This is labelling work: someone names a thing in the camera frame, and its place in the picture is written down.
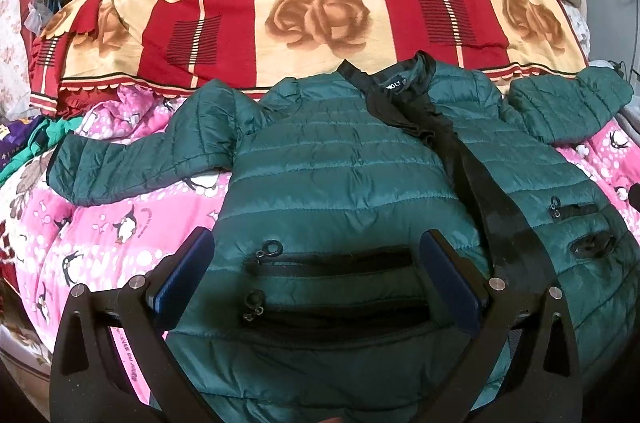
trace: zipper pull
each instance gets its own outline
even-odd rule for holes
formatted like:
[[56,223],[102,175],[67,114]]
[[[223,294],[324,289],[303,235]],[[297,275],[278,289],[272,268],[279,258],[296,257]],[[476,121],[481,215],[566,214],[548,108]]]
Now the zipper pull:
[[553,217],[554,219],[558,219],[560,217],[560,212],[558,210],[560,206],[561,206],[560,198],[557,196],[551,197],[551,205],[549,206],[549,213],[551,214],[551,217]]
[[282,246],[282,243],[280,241],[270,239],[262,244],[262,249],[259,249],[255,252],[255,261],[258,264],[261,264],[262,261],[260,259],[264,259],[265,257],[269,257],[270,259],[279,257],[280,255],[282,255],[283,251],[284,247]]
[[247,322],[253,322],[255,317],[259,317],[264,313],[264,304],[267,300],[264,291],[254,289],[244,299],[244,305],[247,306],[250,311],[242,315],[242,318]]

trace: clothing tag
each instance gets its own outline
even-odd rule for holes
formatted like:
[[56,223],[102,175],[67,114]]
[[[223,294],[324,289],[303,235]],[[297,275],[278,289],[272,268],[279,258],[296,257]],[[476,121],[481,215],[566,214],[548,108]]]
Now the clothing tag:
[[393,77],[391,80],[388,80],[388,82],[386,82],[385,84],[385,87],[388,88],[389,90],[400,92],[404,87],[405,83],[406,83],[405,77],[398,74],[397,76]]

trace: patterned blanket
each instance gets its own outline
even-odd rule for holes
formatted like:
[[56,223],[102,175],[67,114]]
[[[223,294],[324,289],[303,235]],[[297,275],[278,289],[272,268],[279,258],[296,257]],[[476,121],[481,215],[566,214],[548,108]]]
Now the patterned blanket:
[[70,116],[121,83],[177,96],[214,78],[260,93],[344,58],[374,72],[417,50],[504,90],[585,66],[558,0],[74,0],[36,40],[31,102]]

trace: jacket sleeve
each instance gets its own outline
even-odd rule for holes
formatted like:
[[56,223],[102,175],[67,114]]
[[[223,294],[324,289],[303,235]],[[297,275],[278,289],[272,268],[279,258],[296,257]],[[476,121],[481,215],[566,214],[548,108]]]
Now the jacket sleeve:
[[514,81],[500,117],[543,143],[577,144],[599,132],[632,95],[632,87],[612,69],[587,67],[575,78]]
[[128,146],[69,133],[49,163],[47,183],[73,204],[94,206],[151,192],[211,168],[228,170],[242,131],[260,128],[261,118],[250,98],[213,81],[185,101],[165,132]]

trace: green puffer jacket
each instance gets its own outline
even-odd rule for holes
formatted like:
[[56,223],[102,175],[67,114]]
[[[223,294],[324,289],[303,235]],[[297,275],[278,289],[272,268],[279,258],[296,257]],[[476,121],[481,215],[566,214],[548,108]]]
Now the green puffer jacket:
[[[423,80],[434,63],[431,101],[551,256],[588,385],[636,321],[640,251],[603,192],[550,145],[596,133],[631,89],[590,67],[571,80],[518,80],[502,100],[482,72],[421,57],[397,66],[393,82]],[[167,340],[197,389],[227,422],[408,421],[468,343],[412,265],[421,234],[439,229],[489,274],[434,152],[373,118],[337,73],[285,79],[260,103],[213,81],[165,133],[130,146],[69,135],[48,181],[91,205],[215,167],[234,173],[213,230],[216,255]],[[553,197],[597,212],[554,219]],[[577,259],[572,246],[603,231],[612,251]],[[478,405],[495,395],[508,363],[505,348]]]

